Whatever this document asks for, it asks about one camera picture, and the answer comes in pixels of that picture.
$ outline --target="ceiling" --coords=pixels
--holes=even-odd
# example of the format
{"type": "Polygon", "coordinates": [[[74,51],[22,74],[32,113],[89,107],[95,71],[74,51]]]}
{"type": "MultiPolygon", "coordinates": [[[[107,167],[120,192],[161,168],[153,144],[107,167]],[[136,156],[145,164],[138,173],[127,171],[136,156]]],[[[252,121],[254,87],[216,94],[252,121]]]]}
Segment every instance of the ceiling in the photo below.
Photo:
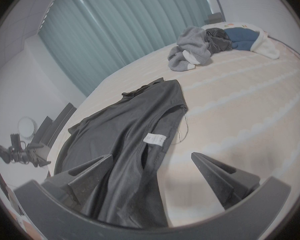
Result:
{"type": "Polygon", "coordinates": [[[53,0],[20,0],[0,27],[0,69],[37,34],[53,0]]]}

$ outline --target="curtain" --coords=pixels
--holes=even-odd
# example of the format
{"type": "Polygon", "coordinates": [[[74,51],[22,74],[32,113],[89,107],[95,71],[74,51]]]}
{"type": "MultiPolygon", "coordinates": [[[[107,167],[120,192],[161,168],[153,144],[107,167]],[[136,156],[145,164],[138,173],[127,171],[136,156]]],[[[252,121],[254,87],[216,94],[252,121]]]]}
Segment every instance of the curtain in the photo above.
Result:
{"type": "Polygon", "coordinates": [[[39,36],[86,95],[129,63],[206,24],[207,0],[55,0],[39,36]]]}

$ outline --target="gray knit garment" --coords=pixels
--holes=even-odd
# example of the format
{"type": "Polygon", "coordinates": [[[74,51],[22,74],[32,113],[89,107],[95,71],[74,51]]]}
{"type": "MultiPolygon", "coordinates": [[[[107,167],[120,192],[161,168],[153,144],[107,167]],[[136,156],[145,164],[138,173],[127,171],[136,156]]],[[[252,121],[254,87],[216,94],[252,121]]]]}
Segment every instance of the gray knit garment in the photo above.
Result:
{"type": "Polygon", "coordinates": [[[211,53],[208,50],[209,44],[205,42],[206,31],[200,27],[188,26],[179,36],[175,46],[171,49],[168,56],[168,66],[173,71],[186,71],[189,68],[189,62],[184,58],[182,52],[187,50],[196,58],[201,65],[204,65],[210,58],[211,53]]]}

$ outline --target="black garment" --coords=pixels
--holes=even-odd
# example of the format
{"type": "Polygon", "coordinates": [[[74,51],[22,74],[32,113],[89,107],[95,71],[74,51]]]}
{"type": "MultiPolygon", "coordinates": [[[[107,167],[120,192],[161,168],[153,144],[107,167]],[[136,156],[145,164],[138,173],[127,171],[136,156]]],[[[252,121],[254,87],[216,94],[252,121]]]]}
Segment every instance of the black garment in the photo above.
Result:
{"type": "Polygon", "coordinates": [[[156,173],[188,110],[180,84],[160,78],[122,95],[69,129],[72,135],[60,151],[55,173],[112,154],[114,167],[82,212],[126,227],[168,226],[156,173]],[[144,142],[148,133],[166,136],[163,146],[144,142]]]}
{"type": "Polygon", "coordinates": [[[206,30],[205,41],[209,43],[208,50],[212,54],[216,54],[223,51],[232,50],[232,41],[228,34],[221,28],[209,28],[206,30]]]}

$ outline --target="bed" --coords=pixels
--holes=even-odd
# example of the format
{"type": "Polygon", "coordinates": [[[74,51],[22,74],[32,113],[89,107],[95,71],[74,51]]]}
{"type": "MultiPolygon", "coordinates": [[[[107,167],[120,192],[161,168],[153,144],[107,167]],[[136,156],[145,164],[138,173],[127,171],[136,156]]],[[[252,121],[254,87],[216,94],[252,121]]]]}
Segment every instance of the bed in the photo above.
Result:
{"type": "Polygon", "coordinates": [[[69,127],[117,102],[123,92],[160,77],[177,79],[189,110],[157,172],[169,226],[199,222],[224,211],[193,164],[192,152],[256,174],[261,183],[273,175],[291,185],[272,224],[276,225],[300,194],[300,56],[273,42],[280,51],[276,60],[232,50],[214,54],[204,66],[174,72],[167,61],[172,44],[118,70],[104,79],[60,132],[47,158],[51,175],[70,136],[69,127]]]}

